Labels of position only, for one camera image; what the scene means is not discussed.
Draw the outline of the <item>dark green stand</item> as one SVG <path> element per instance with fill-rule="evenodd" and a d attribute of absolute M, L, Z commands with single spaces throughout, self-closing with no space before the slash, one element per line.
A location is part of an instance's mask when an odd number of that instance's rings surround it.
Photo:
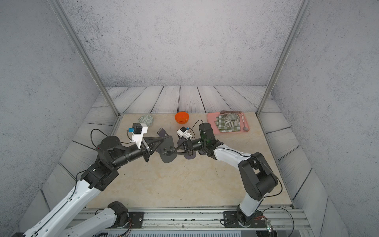
<path fill-rule="evenodd" d="M 162 145 L 159 150 L 156 152 L 159 153 L 160 158 L 164 163 L 170 163 L 177 158 L 177 154 L 175 152 L 174 142 L 172 136 L 168 136 L 164 138 Z"/>

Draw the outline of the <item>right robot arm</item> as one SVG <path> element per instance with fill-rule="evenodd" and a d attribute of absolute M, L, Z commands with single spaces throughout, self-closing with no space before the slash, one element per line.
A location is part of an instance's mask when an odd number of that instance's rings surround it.
<path fill-rule="evenodd" d="M 177 130 L 179 138 L 176 150 L 187 159 L 192 159 L 195 153 L 207 155 L 217 161 L 222 161 L 236 168 L 241 175 L 246 195 L 237 208 L 237 214 L 242 221 L 253 218 L 265 197 L 278 185 L 279 180 L 261 153 L 246 154 L 232 149 L 216 139 L 209 123 L 199 125 L 200 137 L 192 138 L 189 128 Z"/>

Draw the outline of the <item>purple stand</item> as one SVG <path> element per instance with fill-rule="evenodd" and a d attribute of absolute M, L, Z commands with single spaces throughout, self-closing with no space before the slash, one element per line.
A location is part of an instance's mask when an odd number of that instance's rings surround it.
<path fill-rule="evenodd" d="M 188 151 L 184 154 L 184 157 L 185 159 L 187 160 L 192 160 L 196 157 L 196 151 L 192 150 L 192 151 Z"/>
<path fill-rule="evenodd" d="M 166 138 L 168 137 L 168 133 L 165 131 L 165 129 L 163 127 L 161 127 L 158 131 L 157 131 L 157 135 L 160 137 L 160 138 Z"/>

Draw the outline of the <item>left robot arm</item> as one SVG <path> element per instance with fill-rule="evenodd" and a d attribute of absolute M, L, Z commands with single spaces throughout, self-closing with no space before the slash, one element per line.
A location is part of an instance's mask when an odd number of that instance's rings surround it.
<path fill-rule="evenodd" d="M 97 147 L 97 159 L 82 171 L 74 188 L 36 225 L 27 230 L 25 237 L 91 237 L 111 226 L 132 226 L 128 209 L 115 201 L 95 216 L 68 228 L 68 224 L 96 196 L 104 191 L 118 176 L 118 170 L 140 157 L 147 162 L 164 141 L 148 137 L 141 147 L 123 146 L 116 136 L 105 138 Z"/>

